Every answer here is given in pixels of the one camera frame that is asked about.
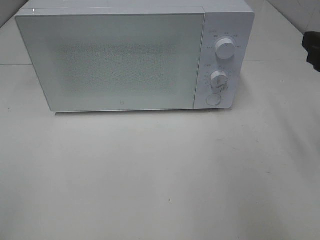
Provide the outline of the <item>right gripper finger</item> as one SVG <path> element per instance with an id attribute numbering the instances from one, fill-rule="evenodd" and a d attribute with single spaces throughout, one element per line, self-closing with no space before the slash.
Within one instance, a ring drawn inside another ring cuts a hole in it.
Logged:
<path id="1" fill-rule="evenodd" d="M 320 52 L 319 51 L 308 52 L 306 62 L 312 65 L 317 72 L 320 72 Z"/>
<path id="2" fill-rule="evenodd" d="M 320 49 L 320 32 L 306 31 L 303 36 L 302 46 L 305 50 L 319 50 Z"/>

